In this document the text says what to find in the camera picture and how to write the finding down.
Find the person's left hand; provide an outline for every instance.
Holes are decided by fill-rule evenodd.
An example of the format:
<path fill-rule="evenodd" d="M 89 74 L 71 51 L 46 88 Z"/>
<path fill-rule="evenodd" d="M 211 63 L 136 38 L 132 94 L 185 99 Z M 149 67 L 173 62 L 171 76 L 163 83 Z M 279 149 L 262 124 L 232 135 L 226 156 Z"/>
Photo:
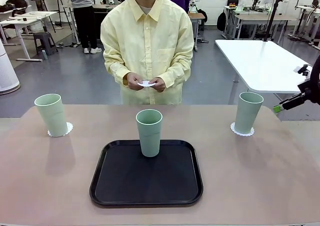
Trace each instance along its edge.
<path fill-rule="evenodd" d="M 158 93 L 162 93 L 166 89 L 165 81 L 160 77 L 155 77 L 149 84 L 155 84 L 151 88 L 157 90 Z"/>

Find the yellow shirt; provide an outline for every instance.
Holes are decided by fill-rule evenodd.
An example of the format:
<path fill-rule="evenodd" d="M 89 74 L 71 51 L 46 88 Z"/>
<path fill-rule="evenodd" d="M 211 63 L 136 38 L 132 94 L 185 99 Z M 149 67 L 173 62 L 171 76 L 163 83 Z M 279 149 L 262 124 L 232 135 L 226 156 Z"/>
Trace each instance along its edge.
<path fill-rule="evenodd" d="M 121 85 L 123 104 L 176 105 L 190 77 L 194 36 L 189 16 L 170 0 L 156 0 L 148 15 L 136 0 L 126 0 L 101 24 L 105 67 Z M 166 89 L 134 91 L 124 76 L 130 72 L 144 80 L 159 77 Z"/>

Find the hand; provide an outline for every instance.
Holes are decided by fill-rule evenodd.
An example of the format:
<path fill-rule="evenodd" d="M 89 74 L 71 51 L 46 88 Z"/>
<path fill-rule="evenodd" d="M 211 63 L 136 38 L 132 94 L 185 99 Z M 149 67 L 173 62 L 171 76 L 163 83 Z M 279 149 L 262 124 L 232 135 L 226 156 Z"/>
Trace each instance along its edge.
<path fill-rule="evenodd" d="M 139 91 L 142 90 L 144 87 L 140 86 L 139 84 L 142 84 L 142 78 L 134 73 L 130 72 L 126 75 L 126 80 L 128 81 L 128 86 L 131 90 Z"/>
<path fill-rule="evenodd" d="M 149 84 L 154 84 L 151 88 L 157 90 L 158 93 L 162 93 L 166 89 L 165 81 L 160 77 L 155 77 L 152 79 Z"/>

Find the cup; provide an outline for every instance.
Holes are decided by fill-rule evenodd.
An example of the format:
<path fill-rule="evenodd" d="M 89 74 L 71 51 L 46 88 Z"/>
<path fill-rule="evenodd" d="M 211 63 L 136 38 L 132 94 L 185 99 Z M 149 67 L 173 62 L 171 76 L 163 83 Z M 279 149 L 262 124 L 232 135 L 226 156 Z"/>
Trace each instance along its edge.
<path fill-rule="evenodd" d="M 142 154 L 149 158 L 157 156 L 160 150 L 162 114 L 154 109 L 146 109 L 140 111 L 135 118 Z"/>
<path fill-rule="evenodd" d="M 64 105 L 59 94 L 42 95 L 34 104 L 52 137 L 61 137 L 68 132 Z"/>
<path fill-rule="evenodd" d="M 249 134 L 264 98 L 254 92 L 243 92 L 239 96 L 234 129 L 240 134 Z"/>

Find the white coaster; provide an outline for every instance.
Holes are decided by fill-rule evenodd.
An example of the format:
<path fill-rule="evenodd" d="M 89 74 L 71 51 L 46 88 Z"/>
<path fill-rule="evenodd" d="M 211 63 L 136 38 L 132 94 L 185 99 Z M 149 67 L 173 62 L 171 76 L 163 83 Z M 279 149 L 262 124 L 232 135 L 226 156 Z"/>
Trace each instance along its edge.
<path fill-rule="evenodd" d="M 251 132 L 250 132 L 250 133 L 245 134 L 245 133 L 239 133 L 239 132 L 237 132 L 237 131 L 235 130 L 235 124 L 236 124 L 236 123 L 233 122 L 233 123 L 230 125 L 231 130 L 232 130 L 235 134 L 240 135 L 240 136 L 244 136 L 244 137 L 248 137 L 248 136 L 254 135 L 255 129 L 254 129 L 253 127 L 251 128 Z"/>
<path fill-rule="evenodd" d="M 142 83 L 137 83 L 138 85 L 142 86 L 142 87 L 151 87 L 153 85 L 156 85 L 155 83 L 151 83 L 149 84 L 150 81 L 142 81 Z"/>
<path fill-rule="evenodd" d="M 66 126 L 68 127 L 68 131 L 66 132 L 65 135 L 69 134 L 69 133 L 74 129 L 73 124 L 70 123 L 70 122 L 66 122 Z"/>

